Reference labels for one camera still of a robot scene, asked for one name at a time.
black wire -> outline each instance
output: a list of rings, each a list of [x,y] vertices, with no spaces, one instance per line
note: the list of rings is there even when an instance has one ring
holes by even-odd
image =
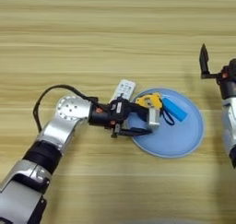
[[[35,120],[35,123],[38,127],[38,131],[40,132],[41,131],[41,121],[40,121],[40,118],[39,118],[39,108],[40,108],[40,105],[41,105],[41,100],[42,98],[52,89],[54,88],[65,88],[65,89],[68,89],[70,91],[72,91],[74,94],[78,95],[79,97],[81,97],[83,100],[89,100],[91,101],[95,106],[103,109],[105,112],[107,111],[105,107],[103,107],[102,105],[100,105],[99,103],[97,103],[94,99],[90,98],[90,97],[87,97],[85,96],[84,94],[82,94],[81,92],[79,92],[76,88],[73,88],[69,85],[65,85],[65,84],[62,84],[62,85],[54,85],[52,87],[49,87],[47,88],[41,95],[40,97],[38,98],[38,100],[36,101],[34,107],[33,107],[33,117],[34,117],[34,120]]]
[[[171,115],[169,114],[169,112],[167,111],[167,109],[165,108],[165,105],[163,103],[163,101],[161,99],[159,99],[162,103],[162,108],[160,110],[160,115],[163,115],[163,118],[164,120],[166,121],[167,124],[169,125],[174,125],[175,122],[173,121],[173,118],[171,117]]]

white object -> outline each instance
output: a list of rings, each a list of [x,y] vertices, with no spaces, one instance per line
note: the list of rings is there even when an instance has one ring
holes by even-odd
[[[122,97],[126,100],[130,100],[135,90],[136,83],[130,80],[122,79],[114,91],[110,101],[116,100],[118,97]]]

robot end effector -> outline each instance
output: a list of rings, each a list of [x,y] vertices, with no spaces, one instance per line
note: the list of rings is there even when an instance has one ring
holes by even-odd
[[[208,69],[208,52],[203,44],[199,62],[202,79],[215,78],[223,99],[224,147],[230,156],[233,167],[236,167],[236,59],[230,60],[229,65],[223,66],[217,74],[211,74]]]

wooden table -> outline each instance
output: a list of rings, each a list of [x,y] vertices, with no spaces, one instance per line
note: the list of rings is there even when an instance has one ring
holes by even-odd
[[[198,63],[203,42],[212,72],[236,56],[235,12],[235,0],[0,0],[0,179],[37,135],[31,111],[45,88],[66,83],[107,102],[128,78],[136,93],[173,88],[197,104],[202,146],[159,159],[130,138],[81,127],[53,176],[42,223],[236,223],[219,90],[200,80]],[[46,97],[44,123],[66,93]]]

blue plate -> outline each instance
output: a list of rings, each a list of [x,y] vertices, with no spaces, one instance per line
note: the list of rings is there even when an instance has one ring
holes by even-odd
[[[179,158],[196,150],[204,136],[204,121],[201,112],[183,94],[166,88],[152,88],[139,95],[158,92],[162,98],[168,98],[177,106],[187,112],[186,118],[179,122],[173,117],[175,125],[168,125],[163,116],[160,118],[160,126],[152,134],[136,136],[134,142],[147,153],[163,158]],[[127,119],[128,128],[146,128],[136,113],[132,113]]]

